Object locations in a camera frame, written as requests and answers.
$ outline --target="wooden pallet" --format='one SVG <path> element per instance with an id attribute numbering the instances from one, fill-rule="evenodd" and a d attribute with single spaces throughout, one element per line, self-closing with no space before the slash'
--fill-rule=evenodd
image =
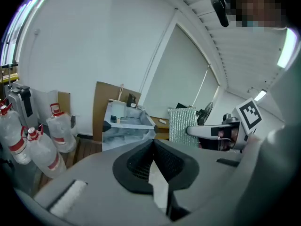
<path id="1" fill-rule="evenodd" d="M 85 157 L 99 153 L 102 151 L 102 144 L 88 139 L 76 137 L 77 147 L 70 153 L 61 153 L 62 158 L 66 164 L 66 168 L 72 167 L 75 163 L 84 159 Z M 35 195 L 42 187 L 44 187 L 52 178 L 47 177 L 39 169 L 36 172 L 34 179 L 33 195 Z"/>

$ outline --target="white container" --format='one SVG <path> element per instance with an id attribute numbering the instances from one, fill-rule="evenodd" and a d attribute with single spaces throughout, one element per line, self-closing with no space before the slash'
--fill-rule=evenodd
<path id="1" fill-rule="evenodd" d="M 19 114 L 15 111 L 9 111 L 11 105 L 8 107 L 3 105 L 0 108 L 0 141 L 3 146 L 9 148 L 17 163 L 26 165 L 31 161 L 31 158 L 26 146 L 26 140 L 22 138 L 22 136 L 25 137 L 25 134 L 22 131 Z"/>
<path id="2" fill-rule="evenodd" d="M 50 136 L 57 147 L 58 151 L 68 153 L 75 149 L 76 140 L 71 131 L 71 118 L 61 112 L 58 103 L 50 105 L 53 115 L 46 120 Z"/>
<path id="3" fill-rule="evenodd" d="M 34 127 L 28 130 L 30 157 L 37 167 L 49 178 L 55 178 L 66 171 L 62 156 L 57 151 L 49 136 Z"/>

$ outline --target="white pipe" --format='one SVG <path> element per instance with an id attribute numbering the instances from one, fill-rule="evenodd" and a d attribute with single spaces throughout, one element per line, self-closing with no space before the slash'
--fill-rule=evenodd
<path id="1" fill-rule="evenodd" d="M 207 68 L 207 70 L 206 70 L 205 76 L 204 76 L 203 81 L 202 81 L 202 83 L 201 83 L 201 86 L 200 86 L 200 88 L 199 88 L 199 90 L 198 90 L 197 96 L 196 96 L 196 98 L 194 99 L 194 102 L 193 102 L 193 104 L 192 104 L 192 107 L 194 106 L 194 103 L 195 103 L 196 100 L 197 100 L 197 97 L 198 97 L 198 95 L 199 95 L 199 92 L 201 91 L 201 88 L 202 88 L 203 83 L 204 83 L 204 81 L 205 81 L 205 78 L 206 78 L 206 75 L 207 75 L 207 72 L 208 72 L 209 67 L 210 67 L 210 65 L 208 65 L 208 68 Z"/>

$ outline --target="ceiling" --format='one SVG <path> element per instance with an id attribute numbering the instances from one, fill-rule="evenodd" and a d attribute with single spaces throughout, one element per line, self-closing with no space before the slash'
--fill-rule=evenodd
<path id="1" fill-rule="evenodd" d="M 210 0 L 183 0 L 198 16 L 212 37 L 227 80 L 227 91 L 248 99 L 269 90 L 281 74 L 277 66 L 285 30 L 239 27 L 231 21 L 221 26 Z M 276 103 L 267 94 L 259 106 L 282 119 Z"/>

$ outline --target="wooden floor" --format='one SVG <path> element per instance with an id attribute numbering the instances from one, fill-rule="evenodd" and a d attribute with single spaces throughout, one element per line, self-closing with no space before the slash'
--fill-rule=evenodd
<path id="1" fill-rule="evenodd" d="M 84 159 L 85 157 L 102 151 L 101 143 L 96 143 L 92 140 L 82 139 L 78 137 L 76 137 L 76 141 L 77 147 L 74 151 L 70 153 L 61 153 L 67 169 L 73 166 L 75 163 L 79 162 L 80 160 Z M 51 178 L 47 177 L 38 169 L 34 180 L 35 183 L 33 195 L 35 195 L 42 187 L 44 187 L 51 180 Z"/>

